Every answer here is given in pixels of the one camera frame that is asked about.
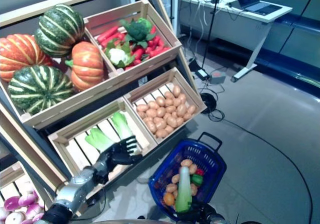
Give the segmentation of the dark robot left hand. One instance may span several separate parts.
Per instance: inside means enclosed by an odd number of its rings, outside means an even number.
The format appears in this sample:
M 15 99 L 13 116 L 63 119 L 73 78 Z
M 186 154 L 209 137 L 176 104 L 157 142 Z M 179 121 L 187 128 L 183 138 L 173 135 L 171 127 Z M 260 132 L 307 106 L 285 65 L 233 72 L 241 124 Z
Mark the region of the dark robot left hand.
M 138 163 L 142 158 L 142 154 L 134 154 L 138 141 L 135 135 L 129 136 L 121 141 L 113 144 L 106 150 L 108 168 L 114 169 L 117 165 L 129 166 Z

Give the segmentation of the dark robot right hand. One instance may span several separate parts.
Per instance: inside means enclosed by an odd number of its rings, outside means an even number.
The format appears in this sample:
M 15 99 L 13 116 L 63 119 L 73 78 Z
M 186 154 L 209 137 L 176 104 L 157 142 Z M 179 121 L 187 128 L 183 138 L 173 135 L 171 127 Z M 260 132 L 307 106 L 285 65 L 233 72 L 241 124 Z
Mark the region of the dark robot right hand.
M 194 202 L 188 211 L 178 212 L 177 218 L 184 224 L 227 224 L 225 218 L 208 203 Z

